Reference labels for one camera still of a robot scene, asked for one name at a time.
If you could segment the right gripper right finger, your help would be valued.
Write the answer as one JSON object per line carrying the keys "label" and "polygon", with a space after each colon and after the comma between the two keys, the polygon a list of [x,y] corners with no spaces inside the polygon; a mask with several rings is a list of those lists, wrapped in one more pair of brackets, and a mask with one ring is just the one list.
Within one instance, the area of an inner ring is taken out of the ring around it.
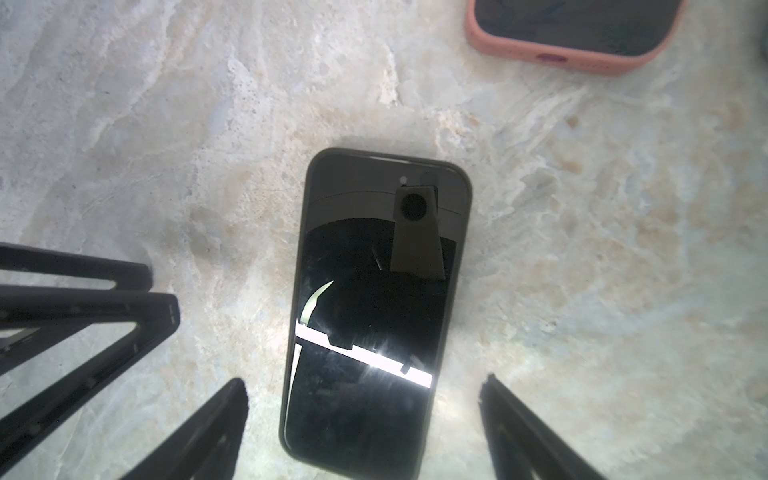
{"label": "right gripper right finger", "polygon": [[498,479],[603,477],[493,374],[482,385],[479,408]]}

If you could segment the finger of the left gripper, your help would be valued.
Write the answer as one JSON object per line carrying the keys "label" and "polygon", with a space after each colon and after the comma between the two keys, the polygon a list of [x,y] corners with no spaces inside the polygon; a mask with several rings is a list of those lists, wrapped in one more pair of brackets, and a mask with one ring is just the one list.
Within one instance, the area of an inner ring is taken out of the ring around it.
{"label": "finger of the left gripper", "polygon": [[96,394],[170,337],[180,325],[171,294],[8,287],[1,328],[32,334],[1,348],[6,373],[94,324],[132,323],[108,348],[1,419],[1,472],[11,470]]}
{"label": "finger of the left gripper", "polygon": [[142,263],[8,243],[1,244],[1,269],[112,281],[114,289],[120,291],[149,292],[153,286],[152,271]]}

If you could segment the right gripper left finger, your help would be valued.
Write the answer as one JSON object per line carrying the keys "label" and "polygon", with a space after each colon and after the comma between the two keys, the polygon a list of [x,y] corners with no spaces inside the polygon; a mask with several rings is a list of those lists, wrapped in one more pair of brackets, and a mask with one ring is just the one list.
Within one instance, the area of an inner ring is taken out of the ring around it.
{"label": "right gripper left finger", "polygon": [[124,477],[231,479],[247,416],[245,383],[233,378]]}

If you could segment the pink phone case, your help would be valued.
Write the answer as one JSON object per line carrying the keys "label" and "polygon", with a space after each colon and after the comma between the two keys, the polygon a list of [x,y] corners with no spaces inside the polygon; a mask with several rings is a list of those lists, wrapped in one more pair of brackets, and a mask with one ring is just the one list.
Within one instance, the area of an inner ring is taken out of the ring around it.
{"label": "pink phone case", "polygon": [[669,35],[651,52],[635,57],[602,54],[591,51],[556,47],[526,41],[508,40],[496,37],[480,29],[473,14],[477,1],[469,1],[466,6],[464,29],[469,44],[477,51],[501,58],[590,72],[599,75],[622,75],[641,67],[664,50],[681,20],[687,3],[682,3],[678,16]]}

